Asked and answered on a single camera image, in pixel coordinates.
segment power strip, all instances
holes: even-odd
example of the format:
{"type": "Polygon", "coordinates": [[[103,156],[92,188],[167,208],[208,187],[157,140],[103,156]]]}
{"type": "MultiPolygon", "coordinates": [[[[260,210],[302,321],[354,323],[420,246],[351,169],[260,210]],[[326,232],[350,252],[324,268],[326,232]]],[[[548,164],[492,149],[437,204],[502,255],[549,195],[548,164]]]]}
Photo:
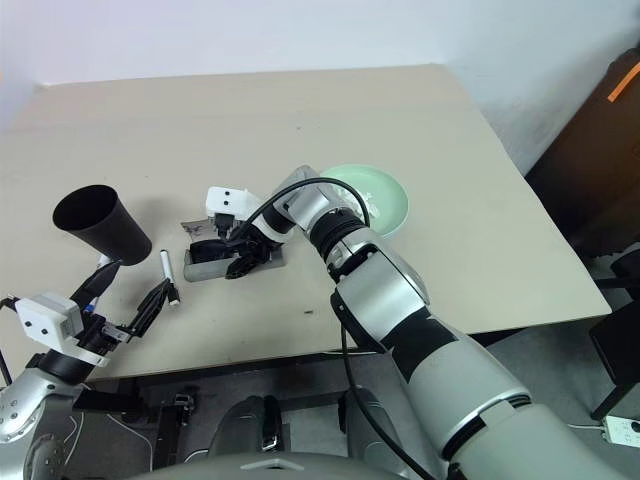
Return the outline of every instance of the power strip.
{"type": "Polygon", "coordinates": [[[607,442],[640,448],[640,421],[608,415],[603,423],[607,442]]]}

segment beige tabletop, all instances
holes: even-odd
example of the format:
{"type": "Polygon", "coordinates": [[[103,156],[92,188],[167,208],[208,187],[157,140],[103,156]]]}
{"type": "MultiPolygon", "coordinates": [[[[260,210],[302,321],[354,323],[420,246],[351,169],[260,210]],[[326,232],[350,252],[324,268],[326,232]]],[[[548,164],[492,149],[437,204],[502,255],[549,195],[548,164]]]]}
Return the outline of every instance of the beige tabletop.
{"type": "MultiPolygon", "coordinates": [[[[58,231],[70,191],[113,186],[154,244],[122,268],[99,313],[128,322],[171,253],[182,303],[94,377],[167,372],[339,346],[333,290],[298,232],[285,268],[188,283],[181,221],[204,218],[209,186],[266,197],[297,166],[381,167],[410,197],[390,240],[424,278],[432,309],[465,332],[601,316],[610,309],[500,141],[442,66],[125,80],[36,92],[5,132],[0,292],[70,295],[98,254],[58,231]]],[[[11,370],[43,348],[0,314],[11,370]]]]}

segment silver arm segment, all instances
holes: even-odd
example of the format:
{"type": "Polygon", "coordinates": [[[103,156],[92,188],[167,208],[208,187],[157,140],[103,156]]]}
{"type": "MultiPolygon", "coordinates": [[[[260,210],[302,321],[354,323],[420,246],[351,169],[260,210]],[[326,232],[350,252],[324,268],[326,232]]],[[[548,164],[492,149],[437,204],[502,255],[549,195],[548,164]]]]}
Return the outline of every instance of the silver arm segment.
{"type": "MultiPolygon", "coordinates": [[[[313,175],[302,167],[287,182],[313,175]]],[[[483,347],[438,320],[419,275],[382,238],[362,224],[342,227],[349,224],[342,218],[354,215],[332,188],[303,187],[276,209],[323,256],[336,281],[332,307],[354,340],[390,352],[416,416],[445,460],[471,480],[624,478],[548,408],[533,404],[483,347]]]]}

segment light green bowl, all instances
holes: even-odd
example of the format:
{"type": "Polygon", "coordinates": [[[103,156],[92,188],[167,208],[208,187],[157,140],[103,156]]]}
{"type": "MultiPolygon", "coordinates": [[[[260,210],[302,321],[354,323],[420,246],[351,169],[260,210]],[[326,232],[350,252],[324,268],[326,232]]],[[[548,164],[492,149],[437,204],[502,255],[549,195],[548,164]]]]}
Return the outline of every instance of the light green bowl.
{"type": "MultiPolygon", "coordinates": [[[[392,236],[407,220],[409,196],[387,172],[369,165],[339,165],[325,170],[322,176],[342,180],[358,190],[367,203],[371,228],[383,237],[392,236]]],[[[335,189],[362,218],[353,195],[338,186],[335,189]]]]}

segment gray floor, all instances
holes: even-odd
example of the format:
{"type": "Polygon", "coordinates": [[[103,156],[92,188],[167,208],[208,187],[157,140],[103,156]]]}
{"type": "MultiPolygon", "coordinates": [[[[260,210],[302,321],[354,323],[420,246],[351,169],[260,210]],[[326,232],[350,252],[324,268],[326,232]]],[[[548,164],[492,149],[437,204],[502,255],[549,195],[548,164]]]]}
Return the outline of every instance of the gray floor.
{"type": "MultiPolygon", "coordinates": [[[[561,419],[574,424],[593,424],[589,412],[612,385],[587,336],[592,323],[530,328],[493,345],[490,350],[531,389],[536,401],[549,405],[561,419]]],[[[354,371],[359,383],[371,388],[387,407],[405,448],[442,478],[442,464],[423,440],[388,359],[378,355],[357,357],[354,371]]],[[[188,385],[199,387],[200,404],[191,425],[184,430],[181,458],[188,452],[206,448],[227,408],[250,394],[295,399],[344,390],[346,380],[341,361],[336,358],[213,377],[188,382],[188,385]]],[[[169,399],[184,386],[185,383],[176,383],[154,387],[150,394],[154,401],[169,399]]],[[[640,417],[640,390],[632,391],[614,413],[640,417]]],[[[345,454],[335,406],[285,412],[284,421],[290,425],[292,450],[345,454]]],[[[152,429],[141,432],[154,438],[152,429]]],[[[640,478],[640,451],[609,445],[599,431],[576,430],[575,434],[618,470],[630,478],[640,478]]],[[[139,438],[103,416],[87,415],[68,476],[72,480],[126,478],[148,468],[148,455],[148,447],[139,438]]]]}

